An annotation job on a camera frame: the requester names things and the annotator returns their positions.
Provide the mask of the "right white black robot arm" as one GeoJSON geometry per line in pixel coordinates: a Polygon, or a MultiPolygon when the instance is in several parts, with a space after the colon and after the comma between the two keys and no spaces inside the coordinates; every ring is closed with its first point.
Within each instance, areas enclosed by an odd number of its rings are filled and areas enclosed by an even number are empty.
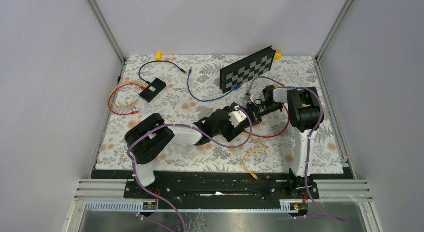
{"type": "Polygon", "coordinates": [[[249,102],[246,111],[253,122],[277,110],[288,108],[288,118],[294,128],[295,153],[291,171],[295,176],[308,177],[312,173],[311,159],[315,136],[324,121],[324,111],[315,87],[275,88],[267,86],[264,101],[249,102]]]}

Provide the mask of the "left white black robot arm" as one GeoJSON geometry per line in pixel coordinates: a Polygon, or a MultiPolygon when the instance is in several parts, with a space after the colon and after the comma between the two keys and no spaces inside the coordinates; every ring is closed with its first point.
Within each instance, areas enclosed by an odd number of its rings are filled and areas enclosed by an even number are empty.
{"type": "Polygon", "coordinates": [[[214,139],[218,135],[230,142],[244,129],[251,129],[256,122],[256,115],[251,108],[236,103],[218,109],[209,117],[190,125],[168,123],[159,113],[148,116],[124,136],[128,146],[127,154],[131,159],[134,178],[137,181],[136,191],[144,198],[154,194],[153,160],[169,143],[186,143],[194,146],[209,142],[219,144],[214,139]]]}

